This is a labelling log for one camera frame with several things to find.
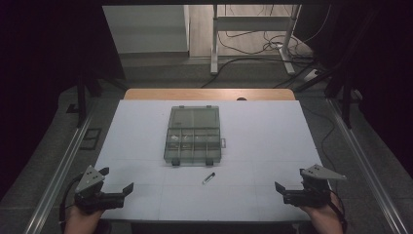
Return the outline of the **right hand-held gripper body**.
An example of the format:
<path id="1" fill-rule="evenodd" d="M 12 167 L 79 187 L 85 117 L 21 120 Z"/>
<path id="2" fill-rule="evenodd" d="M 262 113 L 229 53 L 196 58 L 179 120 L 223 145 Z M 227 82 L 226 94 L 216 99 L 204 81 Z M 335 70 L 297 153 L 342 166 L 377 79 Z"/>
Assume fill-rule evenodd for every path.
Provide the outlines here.
<path id="1" fill-rule="evenodd" d="M 312 207 L 320 208 L 330 201 L 330 186 L 328 181 L 346 180 L 345 175 L 340 175 L 321 165 L 314 164 L 312 167 L 305 169 L 302 180 L 302 190 L 287 190 L 282 195 L 286 204 L 295 207 Z"/>

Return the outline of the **black square floor plate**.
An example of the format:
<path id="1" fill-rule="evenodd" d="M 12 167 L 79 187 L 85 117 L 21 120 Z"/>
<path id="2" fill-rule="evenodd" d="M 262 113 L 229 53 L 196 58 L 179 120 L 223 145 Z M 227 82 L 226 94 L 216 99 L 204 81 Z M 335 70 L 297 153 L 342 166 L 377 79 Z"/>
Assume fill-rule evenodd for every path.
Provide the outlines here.
<path id="1" fill-rule="evenodd" d="M 102 128 L 89 128 L 82 139 L 81 150 L 95 150 L 101 135 Z"/>

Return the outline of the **black metal stand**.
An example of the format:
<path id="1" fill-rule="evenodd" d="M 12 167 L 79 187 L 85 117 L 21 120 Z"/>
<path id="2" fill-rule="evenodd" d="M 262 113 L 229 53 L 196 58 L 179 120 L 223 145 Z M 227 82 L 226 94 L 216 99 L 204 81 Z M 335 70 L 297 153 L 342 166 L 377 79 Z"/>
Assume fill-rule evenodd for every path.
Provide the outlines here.
<path id="1" fill-rule="evenodd" d="M 104 80 L 112 86 L 126 92 L 129 87 L 112 79 L 104 74 L 97 73 L 94 78 L 87 78 L 85 75 L 80 74 L 77 77 L 77 98 L 78 98 L 78 124 L 77 127 L 80 128 L 85 122 L 87 117 L 87 106 L 86 106 L 86 91 L 89 91 L 93 97 L 100 97 L 102 89 L 98 80 Z"/>
<path id="2" fill-rule="evenodd" d="M 351 90 L 352 90 L 352 77 L 347 71 L 347 65 L 344 62 L 339 62 L 333 68 L 324 71 L 320 75 L 316 76 L 310 81 L 307 81 L 303 85 L 300 85 L 293 89 L 294 93 L 303 92 L 310 87 L 313 87 L 315 84 L 320 81 L 325 80 L 326 78 L 331 77 L 331 81 L 328 83 L 327 87 L 324 90 L 324 95 L 327 98 L 334 98 L 337 96 L 340 90 L 343 90 L 342 93 L 342 107 L 341 107 L 341 118 L 345 123 L 346 127 L 350 129 L 350 106 L 352 102 Z"/>

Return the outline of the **wooden table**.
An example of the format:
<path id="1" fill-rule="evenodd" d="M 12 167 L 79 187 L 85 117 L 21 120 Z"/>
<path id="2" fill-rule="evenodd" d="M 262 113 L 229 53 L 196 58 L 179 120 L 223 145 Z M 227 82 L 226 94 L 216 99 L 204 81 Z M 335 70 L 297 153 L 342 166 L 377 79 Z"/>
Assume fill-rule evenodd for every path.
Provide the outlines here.
<path id="1" fill-rule="evenodd" d="M 124 99 L 133 100 L 295 100 L 290 89 L 129 89 Z"/>

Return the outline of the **white metal desk frame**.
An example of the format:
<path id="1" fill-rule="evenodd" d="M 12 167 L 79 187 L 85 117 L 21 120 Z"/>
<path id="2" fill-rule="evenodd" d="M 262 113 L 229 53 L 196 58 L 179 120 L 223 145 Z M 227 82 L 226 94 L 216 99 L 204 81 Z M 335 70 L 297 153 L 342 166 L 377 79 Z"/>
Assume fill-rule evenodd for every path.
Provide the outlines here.
<path id="1" fill-rule="evenodd" d="M 293 5 L 289 17 L 227 17 L 218 15 L 218 6 L 213 6 L 212 18 L 212 44 L 210 55 L 210 73 L 218 72 L 218 33 L 220 31 L 284 31 L 282 46 L 279 54 L 282 58 L 285 70 L 288 75 L 294 75 L 295 70 L 292 65 L 291 56 L 287 48 L 291 39 L 300 5 Z"/>

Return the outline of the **white table mat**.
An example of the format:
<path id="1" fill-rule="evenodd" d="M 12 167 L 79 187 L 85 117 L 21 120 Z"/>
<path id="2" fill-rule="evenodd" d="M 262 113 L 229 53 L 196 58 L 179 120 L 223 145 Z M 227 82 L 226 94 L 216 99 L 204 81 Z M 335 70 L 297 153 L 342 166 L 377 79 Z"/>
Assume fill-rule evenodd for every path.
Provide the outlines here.
<path id="1" fill-rule="evenodd" d="M 174 102 L 119 103 L 96 167 L 108 167 L 103 189 L 118 192 L 133 183 L 121 209 L 107 219 L 143 221 L 294 221 L 306 219 L 287 205 L 278 182 L 298 189 L 299 169 L 319 162 L 298 101 L 220 101 L 226 144 L 213 167 L 174 167 L 164 160 Z M 207 184 L 203 180 L 215 173 Z"/>

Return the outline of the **clear plastic compartment box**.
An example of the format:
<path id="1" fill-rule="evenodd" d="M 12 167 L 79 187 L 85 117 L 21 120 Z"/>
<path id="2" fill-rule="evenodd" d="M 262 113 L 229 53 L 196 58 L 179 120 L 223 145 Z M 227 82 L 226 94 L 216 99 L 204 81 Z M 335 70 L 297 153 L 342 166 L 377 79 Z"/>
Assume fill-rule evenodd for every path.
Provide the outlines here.
<path id="1" fill-rule="evenodd" d="M 171 141 L 171 136 L 180 141 Z M 214 166 L 221 161 L 219 107 L 173 106 L 170 111 L 164 159 L 173 166 Z"/>

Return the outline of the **person's right hand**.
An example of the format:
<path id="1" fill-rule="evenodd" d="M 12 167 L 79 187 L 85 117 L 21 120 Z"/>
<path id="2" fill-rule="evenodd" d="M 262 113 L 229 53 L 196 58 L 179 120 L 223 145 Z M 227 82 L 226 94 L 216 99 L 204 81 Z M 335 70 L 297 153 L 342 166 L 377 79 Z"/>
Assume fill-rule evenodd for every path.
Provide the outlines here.
<path id="1" fill-rule="evenodd" d="M 344 234 L 339 215 L 328 205 L 321 208 L 301 207 L 319 234 Z"/>

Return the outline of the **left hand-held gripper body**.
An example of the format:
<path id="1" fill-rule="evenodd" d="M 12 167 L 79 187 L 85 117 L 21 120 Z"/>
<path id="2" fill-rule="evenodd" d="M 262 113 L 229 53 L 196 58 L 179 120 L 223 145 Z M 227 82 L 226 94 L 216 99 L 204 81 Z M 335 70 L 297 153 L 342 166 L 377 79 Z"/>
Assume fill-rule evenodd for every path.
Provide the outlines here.
<path id="1" fill-rule="evenodd" d="M 124 206 L 123 193 L 105 193 L 101 191 L 106 175 L 88 166 L 75 189 L 75 205 L 90 215 L 96 211 L 120 209 Z"/>

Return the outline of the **aluminium floor rail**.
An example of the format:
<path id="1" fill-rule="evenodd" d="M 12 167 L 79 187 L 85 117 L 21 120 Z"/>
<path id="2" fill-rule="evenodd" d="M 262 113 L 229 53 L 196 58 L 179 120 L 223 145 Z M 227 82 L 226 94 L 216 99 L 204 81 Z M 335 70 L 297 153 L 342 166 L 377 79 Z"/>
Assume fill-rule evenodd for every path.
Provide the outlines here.
<path id="1" fill-rule="evenodd" d="M 410 234 L 410 231 L 404 223 L 403 218 L 397 207 L 395 206 L 393 199 L 375 173 L 354 131 L 349 128 L 342 119 L 339 105 L 331 98 L 327 98 L 325 101 L 328 104 L 329 109 L 331 110 L 335 121 L 344 136 L 344 139 L 352 150 L 352 153 L 357 160 L 360 170 L 363 173 L 367 184 L 372 190 L 372 194 L 375 197 L 375 200 L 377 201 L 378 206 L 380 207 L 389 227 L 394 234 Z"/>
<path id="2" fill-rule="evenodd" d="M 48 183 L 48 186 L 46 187 L 46 190 L 40 198 L 40 201 L 38 202 L 30 220 L 28 221 L 28 224 L 24 229 L 23 234 L 41 233 L 47 217 L 53 208 L 58 192 L 62 187 L 72 162 L 77 154 L 82 138 L 84 137 L 90 122 L 92 121 L 94 113 L 95 108 L 93 105 L 90 112 L 86 115 L 84 122 L 79 128 L 76 129 L 73 137 L 71 138 L 68 147 L 64 151 L 62 159 L 60 160 L 50 182 Z"/>

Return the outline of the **person's left hand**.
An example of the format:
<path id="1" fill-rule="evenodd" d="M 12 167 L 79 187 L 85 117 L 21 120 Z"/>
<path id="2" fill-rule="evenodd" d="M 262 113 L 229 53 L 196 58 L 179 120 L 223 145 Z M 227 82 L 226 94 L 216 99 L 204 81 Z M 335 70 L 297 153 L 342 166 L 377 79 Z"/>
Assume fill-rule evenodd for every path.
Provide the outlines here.
<path id="1" fill-rule="evenodd" d="M 66 213 L 64 234 L 94 234 L 103 211 L 85 214 L 76 206 Z"/>

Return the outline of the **white power strip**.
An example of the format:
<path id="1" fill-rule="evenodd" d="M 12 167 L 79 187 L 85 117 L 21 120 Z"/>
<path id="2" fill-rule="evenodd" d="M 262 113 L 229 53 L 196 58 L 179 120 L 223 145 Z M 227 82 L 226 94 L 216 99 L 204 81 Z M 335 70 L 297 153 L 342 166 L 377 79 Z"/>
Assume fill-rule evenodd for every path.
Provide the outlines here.
<path id="1" fill-rule="evenodd" d="M 310 71 L 304 78 L 303 80 L 305 82 L 308 82 L 314 78 L 316 78 L 318 75 L 320 75 L 320 71 L 317 69 L 313 69 L 312 71 Z"/>

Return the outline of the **white cabinet panel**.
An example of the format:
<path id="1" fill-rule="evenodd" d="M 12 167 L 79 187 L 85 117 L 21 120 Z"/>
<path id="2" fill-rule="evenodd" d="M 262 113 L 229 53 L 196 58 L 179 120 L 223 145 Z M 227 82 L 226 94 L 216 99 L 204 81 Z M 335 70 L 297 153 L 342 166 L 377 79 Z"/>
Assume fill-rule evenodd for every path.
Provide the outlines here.
<path id="1" fill-rule="evenodd" d="M 189 51 L 187 5 L 104 6 L 119 54 Z"/>

